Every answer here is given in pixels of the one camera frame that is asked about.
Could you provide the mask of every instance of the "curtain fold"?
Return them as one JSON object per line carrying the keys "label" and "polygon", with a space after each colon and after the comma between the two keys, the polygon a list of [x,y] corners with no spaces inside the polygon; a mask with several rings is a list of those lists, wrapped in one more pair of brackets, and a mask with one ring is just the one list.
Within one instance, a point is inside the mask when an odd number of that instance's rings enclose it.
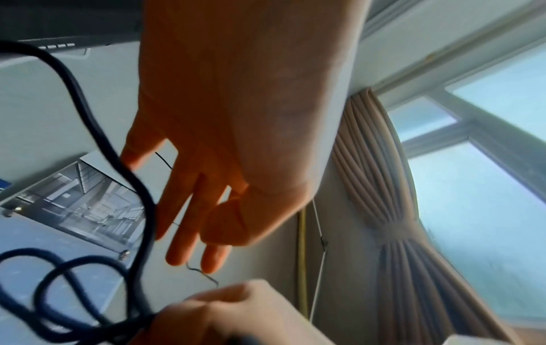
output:
{"label": "curtain fold", "polygon": [[380,344],[439,345],[452,334],[521,343],[430,245],[408,160],[370,89],[347,100],[333,159],[380,247]]}

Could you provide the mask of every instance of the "beige curtain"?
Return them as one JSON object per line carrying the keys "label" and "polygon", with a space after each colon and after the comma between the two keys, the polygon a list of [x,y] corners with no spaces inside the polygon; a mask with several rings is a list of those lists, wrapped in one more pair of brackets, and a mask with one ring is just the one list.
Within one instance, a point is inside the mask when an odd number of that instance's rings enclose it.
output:
{"label": "beige curtain", "polygon": [[519,344],[430,245],[408,160],[370,89],[348,99],[333,152],[349,196],[380,246],[379,343],[436,345],[464,334]]}

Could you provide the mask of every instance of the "glass panel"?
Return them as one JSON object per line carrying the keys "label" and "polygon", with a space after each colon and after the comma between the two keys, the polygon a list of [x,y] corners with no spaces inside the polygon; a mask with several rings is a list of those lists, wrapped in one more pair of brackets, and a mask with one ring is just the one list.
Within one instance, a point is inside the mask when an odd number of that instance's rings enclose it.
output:
{"label": "glass panel", "polygon": [[546,205],[472,144],[409,161],[438,250],[503,318],[546,318]]}
{"label": "glass panel", "polygon": [[546,44],[448,91],[546,141]]}
{"label": "glass panel", "polygon": [[388,112],[401,142],[426,134],[457,120],[426,97],[420,97]]}

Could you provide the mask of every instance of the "human hand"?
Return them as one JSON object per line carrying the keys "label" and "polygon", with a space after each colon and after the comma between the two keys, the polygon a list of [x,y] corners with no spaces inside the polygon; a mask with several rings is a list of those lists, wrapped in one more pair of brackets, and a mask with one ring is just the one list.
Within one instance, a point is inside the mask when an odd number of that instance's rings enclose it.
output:
{"label": "human hand", "polygon": [[265,281],[211,290],[163,309],[130,345],[215,345],[251,335],[267,345],[333,345]]}
{"label": "human hand", "polygon": [[178,150],[157,239],[193,196],[168,263],[184,264],[201,238],[201,267],[214,272],[230,245],[257,241],[311,200],[342,113],[329,102],[369,2],[144,2],[139,110],[121,158],[137,169],[166,139]]}

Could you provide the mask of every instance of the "cord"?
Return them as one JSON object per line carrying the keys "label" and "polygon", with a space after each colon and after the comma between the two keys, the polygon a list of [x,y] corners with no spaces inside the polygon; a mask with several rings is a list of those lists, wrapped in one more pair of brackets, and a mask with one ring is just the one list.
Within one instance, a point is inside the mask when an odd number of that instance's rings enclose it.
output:
{"label": "cord", "polygon": [[[154,201],[136,175],[121,163],[119,156],[95,120],[78,82],[62,62],[46,51],[17,42],[0,40],[0,53],[37,57],[59,75],[70,94],[80,119],[89,130],[106,160],[133,186],[138,196],[140,196],[146,216],[142,243],[129,269],[125,268],[116,259],[106,256],[91,255],[64,261],[52,252],[37,248],[24,248],[1,253],[0,263],[17,256],[33,256],[51,263],[55,269],[48,273],[38,284],[33,297],[34,310],[12,298],[1,284],[0,305],[26,323],[36,335],[50,343],[77,342],[79,345],[96,345],[108,342],[114,345],[126,344],[139,329],[148,326],[154,317],[144,295],[141,282],[142,271],[154,242]],[[70,271],[73,268],[88,264],[107,265],[115,269],[123,277],[127,289],[126,320],[113,323],[101,315],[86,295],[78,278]],[[54,310],[46,303],[47,289],[51,286],[53,280],[59,276],[64,276],[68,281],[84,309],[98,322],[98,325],[90,325],[68,317]],[[55,331],[49,327],[46,321],[62,326],[68,331]]]}
{"label": "cord", "polygon": [[[165,164],[169,167],[170,170],[172,170],[172,166],[169,164],[169,162],[167,162],[167,160],[165,158],[163,158],[162,155],[160,155],[158,152],[155,153],[163,162],[165,162]],[[186,268],[190,271],[195,271],[195,272],[199,272],[200,274],[202,274],[205,278],[207,278],[208,280],[210,280],[211,282],[213,282],[215,285],[216,285],[216,288],[218,289],[218,287],[220,286],[220,283],[214,279],[213,277],[211,277],[210,275],[206,274],[205,272],[203,272],[202,270],[198,269],[198,268],[193,268],[191,267],[187,262],[186,262]]]}

